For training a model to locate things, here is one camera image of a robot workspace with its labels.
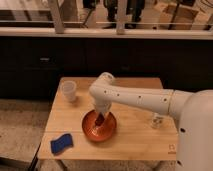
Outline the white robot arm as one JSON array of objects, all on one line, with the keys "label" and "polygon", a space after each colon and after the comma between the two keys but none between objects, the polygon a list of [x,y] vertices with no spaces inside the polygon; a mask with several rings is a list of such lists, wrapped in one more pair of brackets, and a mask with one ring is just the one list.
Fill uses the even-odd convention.
[{"label": "white robot arm", "polygon": [[89,87],[97,112],[106,113],[113,102],[169,114],[179,120],[176,171],[213,171],[213,90],[130,88],[114,85],[103,72]]}]

